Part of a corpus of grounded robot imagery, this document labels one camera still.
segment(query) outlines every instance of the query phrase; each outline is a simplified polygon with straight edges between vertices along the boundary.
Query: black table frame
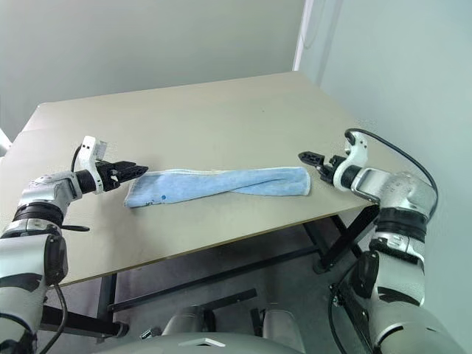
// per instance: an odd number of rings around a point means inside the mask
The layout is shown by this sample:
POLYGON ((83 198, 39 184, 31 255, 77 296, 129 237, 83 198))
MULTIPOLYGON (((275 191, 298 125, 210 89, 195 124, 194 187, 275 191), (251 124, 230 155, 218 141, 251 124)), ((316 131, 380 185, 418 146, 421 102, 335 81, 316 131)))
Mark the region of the black table frame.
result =
MULTIPOLYGON (((236 277, 241 274, 255 271, 257 269, 273 266, 278 263, 294 260, 309 254, 316 254, 313 262, 313 270, 317 273, 329 271, 336 262, 349 250, 356 257, 361 255, 361 249, 356 240, 359 235, 377 218, 378 206, 372 205, 365 207, 358 217, 346 227, 338 215, 329 218, 336 226, 340 236, 333 245, 327 246, 326 242, 314 231, 315 221, 304 223, 303 226, 311 239, 313 245, 278 255, 266 260, 257 261, 248 265, 242 265, 228 271, 209 275, 197 280, 186 282, 164 290, 156 291, 150 294, 134 297, 121 302, 115 302, 115 293, 117 289, 117 274, 108 275, 102 278, 100 286, 100 297, 98 301, 97 317, 89 317, 78 313, 69 312, 69 319, 66 323, 64 333, 76 334, 79 336, 90 336, 99 339, 108 337, 121 337, 128 332, 128 325, 121 322, 114 322, 113 315, 116 312, 134 308, 145 303, 154 301, 160 296, 171 294, 176 291, 195 288, 201 285, 207 285, 221 280, 236 277)), ((41 320, 41 330, 57 330, 61 320, 61 310, 45 305, 43 318, 41 320)))

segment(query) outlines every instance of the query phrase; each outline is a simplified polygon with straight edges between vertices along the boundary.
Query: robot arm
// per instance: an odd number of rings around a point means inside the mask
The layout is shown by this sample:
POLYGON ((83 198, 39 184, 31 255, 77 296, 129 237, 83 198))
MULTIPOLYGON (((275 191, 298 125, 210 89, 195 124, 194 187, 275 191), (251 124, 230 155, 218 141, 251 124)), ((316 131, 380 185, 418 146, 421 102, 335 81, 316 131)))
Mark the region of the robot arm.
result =
POLYGON ((349 304, 361 309, 361 327, 368 328, 369 345, 383 354, 464 353, 423 308, 426 225, 437 205, 434 179, 419 162, 375 134, 349 129, 345 136, 346 158, 334 156, 329 164, 318 153, 300 153, 299 158, 336 189, 350 190, 380 207, 370 250, 340 284, 345 285, 349 304), (367 137, 363 133, 416 164, 431 185, 411 173, 365 167, 367 137))
POLYGON ((84 170, 45 175, 21 196, 13 221, 0 237, 0 352, 33 353, 46 290, 67 275, 66 242, 61 229, 71 202, 140 177, 147 167, 102 161, 106 143, 86 136, 78 151, 84 170))

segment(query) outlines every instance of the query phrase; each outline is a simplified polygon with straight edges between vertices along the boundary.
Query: beige table surface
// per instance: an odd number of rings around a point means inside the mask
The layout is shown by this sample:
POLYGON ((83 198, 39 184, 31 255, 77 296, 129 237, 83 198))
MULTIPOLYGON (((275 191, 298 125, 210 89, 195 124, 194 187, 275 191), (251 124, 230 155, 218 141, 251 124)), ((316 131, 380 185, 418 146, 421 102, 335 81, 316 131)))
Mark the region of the beige table surface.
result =
MULTIPOLYGON (((85 135, 108 142, 106 160, 150 170, 233 170, 303 166, 297 154, 342 154, 355 121, 300 73, 159 88, 39 105, 0 164, 0 227, 12 219, 21 191, 44 173, 68 170, 85 135)), ((369 164, 400 167, 371 144, 369 164)), ((128 184, 88 194, 69 207, 64 231, 69 274, 78 282, 323 218, 367 202, 319 180, 309 196, 224 193, 180 204, 126 209, 128 184)))

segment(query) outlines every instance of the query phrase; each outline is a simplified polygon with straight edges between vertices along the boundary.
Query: table top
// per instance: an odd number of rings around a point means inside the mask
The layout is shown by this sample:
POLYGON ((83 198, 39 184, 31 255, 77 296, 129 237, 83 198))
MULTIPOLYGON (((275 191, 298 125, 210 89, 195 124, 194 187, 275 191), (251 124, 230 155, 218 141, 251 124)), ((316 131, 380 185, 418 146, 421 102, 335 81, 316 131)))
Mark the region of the table top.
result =
MULTIPOLYGON (((298 153, 341 155, 354 119, 298 72, 43 103, 0 164, 0 227, 28 182, 68 170, 85 135, 108 142, 105 159, 152 170, 236 170, 303 166, 298 153)), ((369 165, 402 168, 371 144, 369 165)), ((69 274, 79 282, 187 252, 262 234, 368 203, 319 180, 308 168, 308 196, 223 193, 179 204, 127 209, 128 183, 84 195, 69 207, 63 231, 69 274)))

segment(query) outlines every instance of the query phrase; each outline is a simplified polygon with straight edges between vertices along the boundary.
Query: white wall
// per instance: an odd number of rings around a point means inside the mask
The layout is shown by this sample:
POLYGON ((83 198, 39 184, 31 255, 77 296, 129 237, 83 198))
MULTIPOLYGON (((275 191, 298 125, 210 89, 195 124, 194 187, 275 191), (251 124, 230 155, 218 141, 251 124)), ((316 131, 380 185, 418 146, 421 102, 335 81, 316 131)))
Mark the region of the white wall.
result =
POLYGON ((302 58, 303 71, 324 91, 436 178, 440 204, 426 239, 426 307, 469 353, 471 14, 469 0, 344 0, 325 69, 317 70, 315 52, 302 58))
POLYGON ((47 101, 290 71, 302 8, 303 0, 0 1, 0 127, 13 139, 47 101))

